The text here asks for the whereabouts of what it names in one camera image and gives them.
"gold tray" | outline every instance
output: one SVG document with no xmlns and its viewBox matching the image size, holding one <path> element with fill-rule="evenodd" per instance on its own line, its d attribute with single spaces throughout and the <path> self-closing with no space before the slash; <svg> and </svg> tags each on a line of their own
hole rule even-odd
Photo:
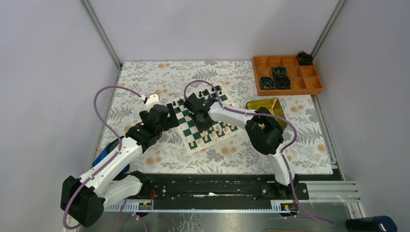
<svg viewBox="0 0 410 232">
<path fill-rule="evenodd" d="M 249 101 L 246 103 L 246 108 L 250 110 L 258 110 L 261 106 L 268 109 L 271 114 L 286 119 L 285 114 L 283 113 L 283 110 L 282 110 L 282 106 L 279 103 L 279 99 L 276 99 L 276 98 L 264 99 L 264 100 Z M 284 129 L 288 126 L 286 122 L 280 119 L 276 119 L 276 121 L 278 121 L 279 125 Z"/>
</svg>

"wooden organizer box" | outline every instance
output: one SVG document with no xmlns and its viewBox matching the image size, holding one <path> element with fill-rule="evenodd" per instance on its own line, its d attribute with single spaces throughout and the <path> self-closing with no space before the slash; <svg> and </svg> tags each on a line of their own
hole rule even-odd
<svg viewBox="0 0 410 232">
<path fill-rule="evenodd" d="M 276 95 L 315 95 L 323 90 L 322 83 L 314 65 L 299 66 L 296 56 L 260 56 L 252 59 L 258 96 Z M 273 79 L 272 68 L 283 66 L 291 80 L 291 89 L 261 89 L 260 78 Z"/>
</svg>

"floral tablecloth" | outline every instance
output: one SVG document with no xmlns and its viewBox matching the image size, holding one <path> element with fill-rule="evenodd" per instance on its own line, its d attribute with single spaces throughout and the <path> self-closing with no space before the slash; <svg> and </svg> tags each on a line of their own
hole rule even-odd
<svg viewBox="0 0 410 232">
<path fill-rule="evenodd" d="M 238 107 L 248 101 L 267 99 L 256 93 L 251 61 L 170 61 L 125 62 L 119 86 L 144 95 L 158 93 L 162 103 L 183 96 L 186 84 L 195 79 L 211 83 L 222 82 Z M 298 131 L 298 140 L 285 150 L 292 168 L 299 174 L 331 174 L 329 156 L 324 145 L 318 116 L 310 95 L 275 96 L 279 99 L 286 118 Z M 138 97 L 118 89 L 111 106 L 108 124 L 119 134 L 140 120 L 138 112 L 145 105 Z M 287 127 L 283 134 L 285 143 L 293 138 Z M 103 147 L 115 140 L 104 129 L 99 154 Z M 270 174 L 272 169 L 264 155 L 252 148 L 246 132 L 235 135 L 209 148 L 189 154 L 176 128 L 164 132 L 159 141 L 131 163 L 131 171 L 144 173 L 222 173 Z"/>
</svg>

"green and white chessboard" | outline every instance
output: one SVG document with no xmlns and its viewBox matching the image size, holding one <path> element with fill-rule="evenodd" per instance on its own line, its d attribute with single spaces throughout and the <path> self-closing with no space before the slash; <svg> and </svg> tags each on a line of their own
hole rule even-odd
<svg viewBox="0 0 410 232">
<path fill-rule="evenodd" d="M 229 97 L 222 83 L 218 82 L 215 88 L 218 89 L 218 93 L 220 93 L 219 94 L 220 99 L 222 100 L 224 104 L 236 106 L 235 103 Z M 208 95 L 211 95 L 211 97 L 216 98 L 216 94 L 214 91 L 212 91 L 211 87 L 208 87 L 205 89 L 197 88 L 196 91 L 191 91 L 189 94 L 187 93 L 187 96 L 189 96 L 193 92 L 196 93 L 196 96 L 199 96 L 199 91 L 202 92 L 202 98 L 208 98 Z M 214 121 L 211 128 L 208 128 L 207 130 L 200 133 L 197 130 L 193 120 L 189 116 L 190 114 L 189 110 L 185 108 L 185 106 L 183 105 L 184 104 L 183 97 L 174 99 L 173 101 L 170 101 L 169 103 L 173 103 L 173 102 L 176 103 L 176 105 L 174 106 L 174 111 L 179 121 L 179 126 L 177 127 L 178 131 L 181 134 L 182 141 L 185 147 L 187 148 L 188 152 L 191 154 L 199 150 L 202 150 L 204 148 L 207 148 L 209 146 L 212 146 L 213 144 L 219 143 L 227 138 L 232 137 L 235 134 L 238 134 L 244 131 L 243 129 L 238 128 L 234 125 L 230 125 L 224 122 Z"/>
</svg>

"gray wall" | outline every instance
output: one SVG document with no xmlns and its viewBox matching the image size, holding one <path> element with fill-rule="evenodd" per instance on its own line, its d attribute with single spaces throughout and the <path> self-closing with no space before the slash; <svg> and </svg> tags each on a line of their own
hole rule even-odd
<svg viewBox="0 0 410 232">
<path fill-rule="evenodd" d="M 337 0 L 91 0 L 128 60 L 249 60 L 310 52 Z"/>
<path fill-rule="evenodd" d="M 0 71 L 0 230 L 61 231 L 62 182 L 87 168 L 116 67 L 79 1 L 16 0 L 0 5 Z"/>
<path fill-rule="evenodd" d="M 347 2 L 318 54 L 320 99 L 368 215 L 410 231 L 410 1 Z"/>
</svg>

